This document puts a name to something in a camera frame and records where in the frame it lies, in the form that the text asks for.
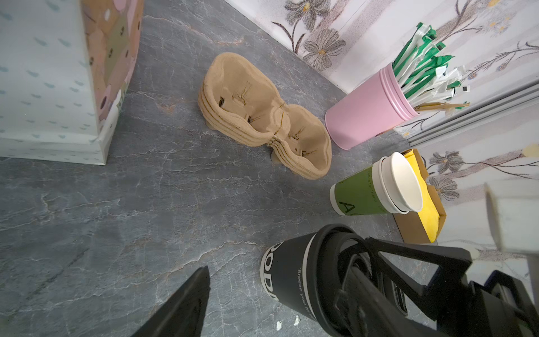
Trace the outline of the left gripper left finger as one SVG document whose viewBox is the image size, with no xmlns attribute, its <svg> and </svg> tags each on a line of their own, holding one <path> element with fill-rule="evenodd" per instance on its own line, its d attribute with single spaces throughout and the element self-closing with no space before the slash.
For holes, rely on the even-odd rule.
<svg viewBox="0 0 539 337">
<path fill-rule="evenodd" d="M 209 268 L 197 269 L 146 323 L 137 336 L 200 336 L 210 295 Z"/>
</svg>

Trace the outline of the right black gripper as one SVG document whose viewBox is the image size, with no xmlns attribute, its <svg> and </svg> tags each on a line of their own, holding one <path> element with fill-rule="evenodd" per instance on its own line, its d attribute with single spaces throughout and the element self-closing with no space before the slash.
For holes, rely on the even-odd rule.
<svg viewBox="0 0 539 337">
<path fill-rule="evenodd" d="M 538 312 L 523 283 L 495 270 L 484 284 L 466 280 L 469 251 L 453 247 L 365 240 L 373 268 L 393 281 L 431 320 L 438 336 L 537 336 Z M 437 265 L 427 285 L 392 264 L 386 254 Z"/>
</svg>

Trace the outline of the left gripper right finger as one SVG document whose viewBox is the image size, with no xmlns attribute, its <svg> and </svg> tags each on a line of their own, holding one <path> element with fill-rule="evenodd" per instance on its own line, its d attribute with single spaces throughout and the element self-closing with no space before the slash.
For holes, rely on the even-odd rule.
<svg viewBox="0 0 539 337">
<path fill-rule="evenodd" d="M 437 336 L 438 332 L 405 318 L 363 272 L 348 269 L 336 295 L 338 324 L 351 336 Z"/>
</svg>

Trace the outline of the black cup lid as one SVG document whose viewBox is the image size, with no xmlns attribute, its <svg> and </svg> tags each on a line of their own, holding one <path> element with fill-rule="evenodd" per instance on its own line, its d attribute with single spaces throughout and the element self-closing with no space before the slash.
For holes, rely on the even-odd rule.
<svg viewBox="0 0 539 337">
<path fill-rule="evenodd" d="M 318 323 L 330 336 L 350 336 L 339 318 L 334 299 L 354 257 L 360 258 L 359 266 L 371 276 L 371 262 L 364 240 L 350 227 L 342 224 L 325 226 L 320 231 L 321 244 L 315 263 L 314 313 Z"/>
</svg>

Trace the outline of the brown pulp cup carrier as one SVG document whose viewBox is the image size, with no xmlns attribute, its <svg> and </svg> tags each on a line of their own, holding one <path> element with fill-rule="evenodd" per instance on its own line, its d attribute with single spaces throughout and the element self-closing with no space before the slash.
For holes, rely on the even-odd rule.
<svg viewBox="0 0 539 337">
<path fill-rule="evenodd" d="M 213 130 L 248 147 L 272 148 L 272 161 L 317 180 L 331 167 L 331 139 L 309 110 L 286 103 L 273 82 L 236 53 L 218 55 L 199 90 L 198 105 Z"/>
</svg>

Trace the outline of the white cartoon paper gift bag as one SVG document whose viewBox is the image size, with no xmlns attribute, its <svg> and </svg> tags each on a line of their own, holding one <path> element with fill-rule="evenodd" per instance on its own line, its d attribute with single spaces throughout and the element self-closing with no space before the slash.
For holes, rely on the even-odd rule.
<svg viewBox="0 0 539 337">
<path fill-rule="evenodd" d="M 144 4 L 1 3 L 1 156 L 104 165 Z"/>
</svg>

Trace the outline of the black paper coffee cup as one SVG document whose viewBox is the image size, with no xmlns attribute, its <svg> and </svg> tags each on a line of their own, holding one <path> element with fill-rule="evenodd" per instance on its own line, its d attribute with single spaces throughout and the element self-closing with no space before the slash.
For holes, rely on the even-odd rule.
<svg viewBox="0 0 539 337">
<path fill-rule="evenodd" d="M 316 320 L 307 286 L 311 245 L 317 235 L 308 234 L 271 246 L 260 266 L 262 288 L 274 300 Z"/>
</svg>

